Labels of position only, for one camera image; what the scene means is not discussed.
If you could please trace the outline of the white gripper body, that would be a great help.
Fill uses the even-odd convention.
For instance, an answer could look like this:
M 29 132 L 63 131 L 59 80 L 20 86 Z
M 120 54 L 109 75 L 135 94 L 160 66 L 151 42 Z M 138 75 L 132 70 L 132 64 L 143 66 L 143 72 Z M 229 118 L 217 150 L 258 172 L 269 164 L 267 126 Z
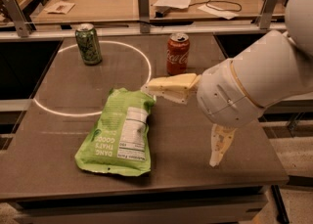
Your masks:
M 201 75 L 197 100 L 213 123 L 226 127 L 245 126 L 265 111 L 249 96 L 231 60 L 211 67 Z

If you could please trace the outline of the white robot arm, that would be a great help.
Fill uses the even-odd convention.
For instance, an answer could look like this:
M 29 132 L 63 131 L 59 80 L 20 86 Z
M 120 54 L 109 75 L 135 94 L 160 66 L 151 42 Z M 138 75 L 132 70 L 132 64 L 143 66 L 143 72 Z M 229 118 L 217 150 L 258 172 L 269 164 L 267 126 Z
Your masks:
M 142 90 L 185 104 L 192 93 L 213 123 L 209 165 L 220 163 L 235 131 L 285 98 L 313 91 L 313 0 L 289 0 L 286 31 L 271 30 L 232 59 L 204 71 L 154 78 Z

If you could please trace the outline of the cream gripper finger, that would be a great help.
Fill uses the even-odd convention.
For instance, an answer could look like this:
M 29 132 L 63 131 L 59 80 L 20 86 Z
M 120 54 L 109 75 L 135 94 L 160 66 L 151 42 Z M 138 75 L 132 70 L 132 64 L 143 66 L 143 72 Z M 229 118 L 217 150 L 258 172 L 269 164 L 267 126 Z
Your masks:
M 177 104 L 188 103 L 189 97 L 198 90 L 201 75 L 184 73 L 151 79 L 141 87 L 141 91 L 152 96 L 162 97 Z
M 234 127 L 226 127 L 218 124 L 212 126 L 210 166 L 215 167 L 221 162 L 234 140 L 235 132 L 236 128 Z

